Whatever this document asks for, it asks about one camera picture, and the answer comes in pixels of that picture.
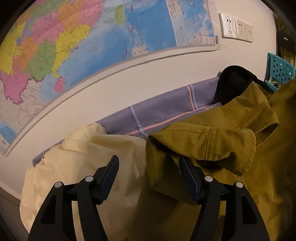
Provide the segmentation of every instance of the electrical outlet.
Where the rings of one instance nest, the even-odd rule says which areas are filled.
[[[246,24],[243,21],[236,19],[235,25],[237,29],[237,39],[246,40]]]
[[[229,15],[219,13],[222,37],[224,38],[237,38],[237,31],[235,27],[235,18]]]
[[[253,42],[253,27],[249,24],[245,24],[246,26],[246,41]]]

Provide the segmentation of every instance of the olive green jacket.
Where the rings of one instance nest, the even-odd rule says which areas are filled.
[[[190,200],[178,157],[190,157],[221,183],[243,182],[271,241],[292,221],[296,206],[296,81],[274,93],[252,82],[228,104],[176,122],[148,137],[147,173],[131,241],[188,241],[200,206]],[[216,240],[221,237],[221,204]]]

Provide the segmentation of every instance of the cream fabric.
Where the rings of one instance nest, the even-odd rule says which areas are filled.
[[[98,206],[98,211],[110,241],[128,237],[145,171],[145,144],[146,141],[138,137],[107,135],[100,124],[93,123],[82,126],[62,144],[51,148],[25,175],[20,214],[28,232],[57,181],[65,185],[77,183],[117,155],[120,163],[117,177],[108,199]],[[77,241],[84,240],[77,202],[73,202],[73,217]]]

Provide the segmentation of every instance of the silver screw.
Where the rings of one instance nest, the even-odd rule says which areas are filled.
[[[237,182],[235,185],[236,185],[238,188],[242,188],[242,187],[244,186],[244,184],[242,184],[241,182]]]
[[[55,183],[54,187],[55,188],[60,188],[63,184],[61,182]]]
[[[205,176],[205,180],[210,183],[213,181],[213,178],[211,176]]]
[[[93,176],[88,176],[88,177],[85,178],[85,181],[90,183],[93,179],[94,179]]]

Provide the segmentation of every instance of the black cloth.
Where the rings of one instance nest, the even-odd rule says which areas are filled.
[[[229,66],[223,70],[219,77],[215,98],[225,105],[240,96],[252,81],[270,91],[268,85],[250,71],[237,65]]]

